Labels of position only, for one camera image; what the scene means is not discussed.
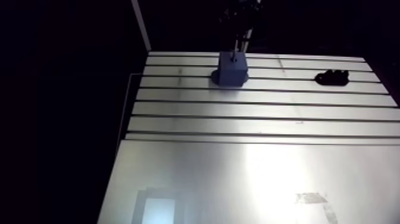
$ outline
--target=blue 3d printed part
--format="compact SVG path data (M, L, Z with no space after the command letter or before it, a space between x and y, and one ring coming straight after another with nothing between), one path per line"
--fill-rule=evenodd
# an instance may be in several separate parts
M222 51L218 62L218 69L211 74L211 80L221 87L240 87L245 83L249 76L247 75L247 62L244 52L233 53Z

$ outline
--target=dark background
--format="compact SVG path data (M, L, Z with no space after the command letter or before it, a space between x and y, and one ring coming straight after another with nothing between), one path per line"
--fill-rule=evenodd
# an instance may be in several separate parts
M218 16L226 1L139 3L153 50L218 51L224 44ZM397 96L400 15L395 2L263 4L249 52L362 56ZM14 35L5 43L17 47L10 47L5 68L18 75L6 74L2 90L24 123L22 132L14 127L24 136L14 147L37 145L37 154L19 160L18 175L13 175L30 176L18 183L24 194L10 204L27 210L14 216L15 223L27 217L40 223L96 223L129 74L143 70L147 54L132 5L129 0L47 0L10 8L2 16L12 18L6 28ZM131 98L139 82L140 76L132 79ZM37 197L28 196L34 193L30 189L38 189Z

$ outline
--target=white rectangle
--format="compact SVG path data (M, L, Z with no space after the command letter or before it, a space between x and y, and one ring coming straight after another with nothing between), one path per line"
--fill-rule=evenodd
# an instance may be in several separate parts
M138 132L223 133L236 135L400 137L400 123L315 122L300 120L132 117L129 121L128 130Z
M218 58L214 57L148 57L146 65L158 66L214 66L218 65ZM291 60L291 59L263 59L247 58L248 67L291 68L291 69L339 69L355 71L372 71L367 63L321 61L321 60Z
M396 107L390 95L320 94L300 92L140 89L137 100L232 102L257 104L318 104Z
M145 76L210 76L215 70L213 67L185 67L185 66L146 66ZM291 69L249 69L248 75L252 79L304 79L313 80L319 73L326 70L291 70ZM349 71L350 81L380 82L373 72Z
M140 87L156 88L214 88L211 79L205 77L151 77L142 78ZM381 83L350 82L346 86L322 86L315 81L306 80L265 80L249 79L237 90L263 90L263 91L304 91L304 92L354 92L370 94L387 94L388 91Z

